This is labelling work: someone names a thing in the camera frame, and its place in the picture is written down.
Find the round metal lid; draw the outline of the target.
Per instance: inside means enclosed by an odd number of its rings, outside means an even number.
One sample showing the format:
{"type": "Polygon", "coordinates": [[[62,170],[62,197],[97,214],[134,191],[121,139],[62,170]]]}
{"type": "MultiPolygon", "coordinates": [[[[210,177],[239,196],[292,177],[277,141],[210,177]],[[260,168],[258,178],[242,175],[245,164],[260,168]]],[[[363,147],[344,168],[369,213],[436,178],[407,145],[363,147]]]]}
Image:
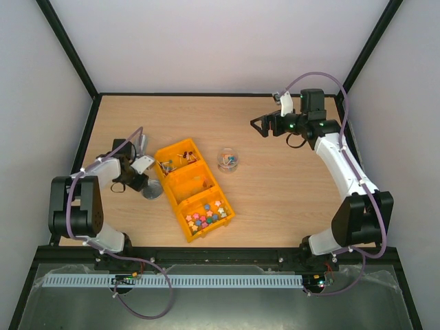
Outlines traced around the round metal lid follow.
{"type": "Polygon", "coordinates": [[[147,186],[142,190],[142,196],[148,200],[156,200],[162,196],[163,192],[159,181],[149,180],[147,186]]]}

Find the clear plastic jar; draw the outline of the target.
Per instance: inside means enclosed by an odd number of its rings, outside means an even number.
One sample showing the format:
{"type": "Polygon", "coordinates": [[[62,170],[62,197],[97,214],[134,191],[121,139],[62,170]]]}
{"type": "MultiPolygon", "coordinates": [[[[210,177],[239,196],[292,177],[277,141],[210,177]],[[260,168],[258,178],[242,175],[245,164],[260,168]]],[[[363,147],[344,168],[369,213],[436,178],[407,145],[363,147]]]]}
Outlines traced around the clear plastic jar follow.
{"type": "Polygon", "coordinates": [[[239,165],[238,153],[233,148],[222,148],[217,153],[217,168],[223,173],[233,173],[239,165]]]}

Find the orange three-compartment bin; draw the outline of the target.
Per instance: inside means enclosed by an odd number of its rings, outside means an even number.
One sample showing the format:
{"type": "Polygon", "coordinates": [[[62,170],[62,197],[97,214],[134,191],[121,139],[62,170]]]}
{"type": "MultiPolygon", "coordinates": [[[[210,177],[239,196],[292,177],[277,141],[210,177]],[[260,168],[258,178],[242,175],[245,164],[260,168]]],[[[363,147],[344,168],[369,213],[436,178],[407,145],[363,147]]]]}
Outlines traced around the orange three-compartment bin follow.
{"type": "Polygon", "coordinates": [[[228,226],[235,211],[190,138],[156,151],[155,172],[187,242],[228,226]]]}

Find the metal scoop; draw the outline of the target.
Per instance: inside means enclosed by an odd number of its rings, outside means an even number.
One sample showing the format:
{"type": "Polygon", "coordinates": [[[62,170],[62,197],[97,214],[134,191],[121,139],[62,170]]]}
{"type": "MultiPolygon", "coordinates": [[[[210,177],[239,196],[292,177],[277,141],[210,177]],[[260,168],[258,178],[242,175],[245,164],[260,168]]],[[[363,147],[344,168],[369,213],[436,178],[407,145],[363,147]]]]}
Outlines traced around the metal scoop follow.
{"type": "Polygon", "coordinates": [[[135,145],[137,158],[146,155],[146,146],[148,144],[148,138],[145,134],[141,134],[140,139],[135,145]]]}

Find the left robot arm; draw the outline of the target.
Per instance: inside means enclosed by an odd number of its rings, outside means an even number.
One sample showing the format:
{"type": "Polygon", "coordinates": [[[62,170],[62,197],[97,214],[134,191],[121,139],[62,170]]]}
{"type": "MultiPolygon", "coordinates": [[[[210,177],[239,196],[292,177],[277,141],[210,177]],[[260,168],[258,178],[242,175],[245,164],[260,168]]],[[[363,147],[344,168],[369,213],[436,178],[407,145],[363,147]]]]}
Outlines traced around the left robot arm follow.
{"type": "Polygon", "coordinates": [[[155,160],[144,154],[146,136],[136,146],[130,140],[115,139],[112,149],[97,156],[86,168],[51,182],[48,228],[51,234],[80,241],[100,254],[130,253],[128,234],[105,222],[101,189],[109,184],[122,184],[140,192],[148,186],[145,173],[155,160]]]}

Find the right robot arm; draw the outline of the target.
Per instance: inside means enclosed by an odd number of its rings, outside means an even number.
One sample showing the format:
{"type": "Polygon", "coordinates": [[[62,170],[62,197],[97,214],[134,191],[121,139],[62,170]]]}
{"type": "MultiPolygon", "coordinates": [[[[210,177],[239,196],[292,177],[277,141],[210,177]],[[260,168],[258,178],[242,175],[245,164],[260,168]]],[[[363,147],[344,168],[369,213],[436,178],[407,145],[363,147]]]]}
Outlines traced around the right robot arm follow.
{"type": "Polygon", "coordinates": [[[251,126],[264,138],[300,136],[326,165],[342,200],[328,229],[303,238],[301,264],[312,270],[324,261],[324,255],[335,259],[353,251],[364,258],[380,258],[386,251],[393,197],[381,191],[356,162],[338,121],[327,119],[324,91],[303,89],[299,111],[289,93],[274,99],[280,109],[251,120],[251,126]]]}

